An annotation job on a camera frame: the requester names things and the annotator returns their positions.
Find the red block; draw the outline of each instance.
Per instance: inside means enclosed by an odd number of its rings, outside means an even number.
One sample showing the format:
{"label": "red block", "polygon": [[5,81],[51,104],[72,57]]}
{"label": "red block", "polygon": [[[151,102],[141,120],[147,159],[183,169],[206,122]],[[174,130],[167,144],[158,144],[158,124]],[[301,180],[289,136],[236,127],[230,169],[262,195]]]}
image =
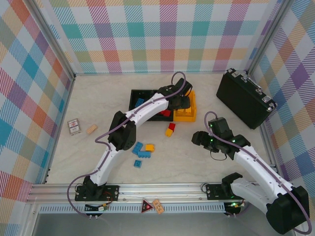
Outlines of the red block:
{"label": "red block", "polygon": [[160,112],[163,116],[165,117],[169,117],[171,115],[171,111],[170,110],[164,110]]}
{"label": "red block", "polygon": [[173,132],[174,132],[174,130],[175,130],[175,124],[174,124],[174,123],[170,123],[169,126],[168,126],[168,128],[171,129],[171,130],[173,130]]}

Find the blue lego brick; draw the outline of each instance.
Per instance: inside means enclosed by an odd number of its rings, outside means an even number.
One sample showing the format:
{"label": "blue lego brick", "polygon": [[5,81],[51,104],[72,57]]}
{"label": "blue lego brick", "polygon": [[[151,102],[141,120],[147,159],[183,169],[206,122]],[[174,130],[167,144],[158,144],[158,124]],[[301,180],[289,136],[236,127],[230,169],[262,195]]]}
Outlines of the blue lego brick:
{"label": "blue lego brick", "polygon": [[132,153],[138,155],[138,151],[143,147],[143,143],[137,142],[136,146],[134,146]]}
{"label": "blue lego brick", "polygon": [[133,166],[137,168],[141,168],[141,165],[142,165],[142,161],[138,161],[138,160],[136,160],[133,164]]}
{"label": "blue lego brick", "polygon": [[142,98],[138,98],[138,101],[134,107],[136,108],[136,107],[140,106],[143,102],[144,102],[144,100]]}
{"label": "blue lego brick", "polygon": [[139,151],[138,157],[150,158],[151,152],[150,151]]}

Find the white floor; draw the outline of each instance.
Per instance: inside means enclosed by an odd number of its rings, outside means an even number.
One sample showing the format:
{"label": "white floor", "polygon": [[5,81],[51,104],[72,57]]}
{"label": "white floor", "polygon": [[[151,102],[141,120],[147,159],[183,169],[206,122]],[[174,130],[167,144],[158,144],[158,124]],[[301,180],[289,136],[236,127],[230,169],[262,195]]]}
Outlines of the white floor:
{"label": "white floor", "polygon": [[[79,175],[90,173],[99,162],[105,146],[95,138],[108,131],[115,112],[128,110],[132,89],[158,89],[169,85],[172,74],[130,74],[77,77],[61,135],[57,145],[48,183],[70,183]],[[177,122],[174,134],[168,138],[168,122],[146,122],[137,129],[137,141],[154,144],[156,150],[150,159],[138,158],[132,148],[120,157],[109,176],[108,183],[170,183],[214,182],[233,172],[253,180],[244,168],[230,158],[215,161],[209,151],[191,142],[196,131],[206,130],[204,115],[215,111],[226,118],[234,135],[244,135],[267,162],[259,130],[250,130],[217,97],[222,74],[187,74],[187,80],[196,93],[196,122]],[[78,118],[82,132],[71,136],[67,121]],[[96,124],[98,129],[88,135],[86,130]],[[213,153],[214,158],[224,158]],[[135,168],[134,161],[142,160]]]}

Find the triangular sign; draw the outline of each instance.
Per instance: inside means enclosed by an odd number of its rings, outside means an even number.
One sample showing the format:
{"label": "triangular sign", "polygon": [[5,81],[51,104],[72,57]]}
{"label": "triangular sign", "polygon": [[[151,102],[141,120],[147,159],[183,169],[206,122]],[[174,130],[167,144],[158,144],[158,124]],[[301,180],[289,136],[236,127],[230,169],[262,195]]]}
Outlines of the triangular sign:
{"label": "triangular sign", "polygon": [[153,206],[148,203],[146,200],[142,200],[142,207],[141,207],[141,213],[145,213],[149,210],[153,209]]}

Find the black briefcase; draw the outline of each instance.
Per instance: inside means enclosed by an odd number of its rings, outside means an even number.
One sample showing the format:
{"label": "black briefcase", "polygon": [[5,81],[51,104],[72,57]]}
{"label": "black briefcase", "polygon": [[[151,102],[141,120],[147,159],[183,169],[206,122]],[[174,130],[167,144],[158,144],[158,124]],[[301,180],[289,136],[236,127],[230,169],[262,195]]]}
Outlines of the black briefcase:
{"label": "black briefcase", "polygon": [[260,126],[277,107],[259,85],[233,68],[223,74],[217,97],[251,129]]}

